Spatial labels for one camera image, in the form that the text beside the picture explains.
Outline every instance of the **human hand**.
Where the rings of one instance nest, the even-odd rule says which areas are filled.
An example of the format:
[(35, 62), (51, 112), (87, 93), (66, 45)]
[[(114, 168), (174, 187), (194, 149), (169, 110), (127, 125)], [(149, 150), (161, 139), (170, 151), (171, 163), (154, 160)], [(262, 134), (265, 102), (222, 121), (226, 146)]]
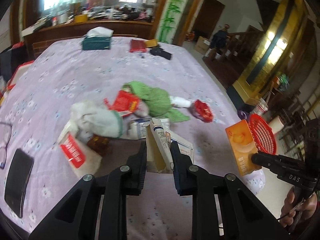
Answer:
[[(284, 206), (281, 209), (281, 216), (284, 216), (287, 214), (293, 206), (294, 201), (294, 192), (293, 187), (289, 190), (286, 199), (284, 200)], [(308, 198), (305, 203), (303, 203), (300, 207), (297, 208), (298, 211), (303, 211), (300, 221), (307, 220), (312, 217), (312, 215), (315, 213), (317, 208), (317, 196), (315, 193), (311, 195), (310, 198)], [(296, 215), (296, 211), (290, 212), (286, 217), (280, 220), (280, 224), (283, 227), (290, 226), (293, 223), (293, 218)]]

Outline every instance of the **staircase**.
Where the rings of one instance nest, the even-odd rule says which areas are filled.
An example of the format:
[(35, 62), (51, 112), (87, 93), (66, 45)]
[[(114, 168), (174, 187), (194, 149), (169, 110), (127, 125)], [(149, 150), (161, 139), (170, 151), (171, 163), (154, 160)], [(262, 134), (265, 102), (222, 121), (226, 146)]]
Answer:
[(216, 54), (211, 53), (203, 58), (206, 66), (225, 89), (240, 77), (255, 53), (263, 34), (262, 31), (230, 33), (230, 40), (220, 51), (221, 57), (216, 59)]

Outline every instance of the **green towel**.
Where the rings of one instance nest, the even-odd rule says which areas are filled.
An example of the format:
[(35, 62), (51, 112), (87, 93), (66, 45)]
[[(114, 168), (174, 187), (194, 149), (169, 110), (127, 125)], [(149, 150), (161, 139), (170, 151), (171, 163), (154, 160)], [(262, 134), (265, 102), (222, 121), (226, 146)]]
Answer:
[(131, 93), (145, 101), (152, 117), (164, 116), (172, 122), (188, 121), (190, 118), (177, 109), (171, 107), (167, 91), (161, 88), (152, 88), (139, 81), (131, 81), (123, 85), (123, 89), (130, 88)]

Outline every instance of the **bamboo decal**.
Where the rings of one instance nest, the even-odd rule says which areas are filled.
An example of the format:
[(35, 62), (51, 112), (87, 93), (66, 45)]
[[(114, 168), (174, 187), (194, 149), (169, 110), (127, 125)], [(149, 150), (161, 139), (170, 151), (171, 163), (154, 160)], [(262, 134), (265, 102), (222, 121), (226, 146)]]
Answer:
[(160, 27), (160, 34), (158, 40), (160, 42), (169, 43), (167, 36), (174, 29), (171, 25), (174, 24), (176, 14), (181, 14), (181, 5), (184, 0), (169, 0), (169, 6), (165, 12), (164, 19), (161, 19), (162, 25)]

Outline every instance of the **metal screw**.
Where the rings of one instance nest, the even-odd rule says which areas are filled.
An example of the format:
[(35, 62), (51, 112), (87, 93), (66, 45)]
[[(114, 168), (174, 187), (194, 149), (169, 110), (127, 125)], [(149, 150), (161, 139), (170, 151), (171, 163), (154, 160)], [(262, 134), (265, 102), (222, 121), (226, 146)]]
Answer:
[(90, 181), (90, 180), (92, 180), (92, 175), (91, 175), (91, 174), (86, 174), (86, 175), (84, 175), (84, 176), (83, 176), (83, 180), (84, 180), (84, 181)]
[(120, 170), (123, 171), (123, 172), (125, 172), (125, 171), (130, 170), (130, 167), (127, 166), (127, 165), (123, 165), (123, 166), (120, 167)]
[(232, 174), (232, 173), (229, 173), (229, 174), (227, 174), (227, 179), (231, 180), (231, 181), (234, 181), (236, 179), (236, 176), (234, 174)]
[(198, 166), (196, 166), (196, 165), (191, 165), (191, 166), (189, 167), (189, 171), (196, 172), (196, 171), (198, 171), (198, 170), (199, 170), (199, 168), (198, 168)]

